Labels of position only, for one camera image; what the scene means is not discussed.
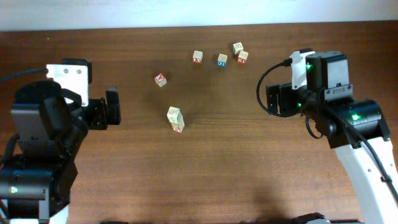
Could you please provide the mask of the red letter I block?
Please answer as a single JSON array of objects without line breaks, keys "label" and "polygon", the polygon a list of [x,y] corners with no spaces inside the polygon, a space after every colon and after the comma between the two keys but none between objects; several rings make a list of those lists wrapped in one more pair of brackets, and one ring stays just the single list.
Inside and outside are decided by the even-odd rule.
[{"label": "red letter I block", "polygon": [[167,118],[171,124],[180,124],[182,118],[180,109],[170,106],[167,112]]}]

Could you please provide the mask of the red edged picture block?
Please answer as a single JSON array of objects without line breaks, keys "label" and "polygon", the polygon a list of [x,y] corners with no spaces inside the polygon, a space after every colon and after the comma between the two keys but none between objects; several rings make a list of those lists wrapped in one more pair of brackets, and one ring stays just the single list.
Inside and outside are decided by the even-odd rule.
[{"label": "red edged picture block", "polygon": [[180,118],[178,121],[173,120],[170,123],[171,123],[172,129],[178,133],[181,133],[185,127],[183,118]]}]

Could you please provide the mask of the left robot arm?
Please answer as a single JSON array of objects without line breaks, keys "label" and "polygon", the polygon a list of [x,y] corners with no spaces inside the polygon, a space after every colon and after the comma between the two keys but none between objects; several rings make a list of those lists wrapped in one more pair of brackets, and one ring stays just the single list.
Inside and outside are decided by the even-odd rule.
[{"label": "left robot arm", "polygon": [[1,158],[1,223],[66,223],[83,140],[91,129],[121,122],[115,86],[89,103],[83,106],[78,93],[54,81],[16,92],[11,114],[17,134]]}]

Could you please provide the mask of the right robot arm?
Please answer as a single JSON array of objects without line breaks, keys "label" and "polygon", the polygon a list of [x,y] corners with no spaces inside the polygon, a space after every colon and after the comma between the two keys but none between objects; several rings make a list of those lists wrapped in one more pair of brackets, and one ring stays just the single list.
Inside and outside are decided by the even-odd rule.
[{"label": "right robot arm", "polygon": [[379,105],[355,100],[348,59],[339,51],[297,50],[268,71],[292,69],[290,83],[266,87],[268,114],[301,114],[326,137],[353,185],[365,223],[397,223],[397,167]]}]

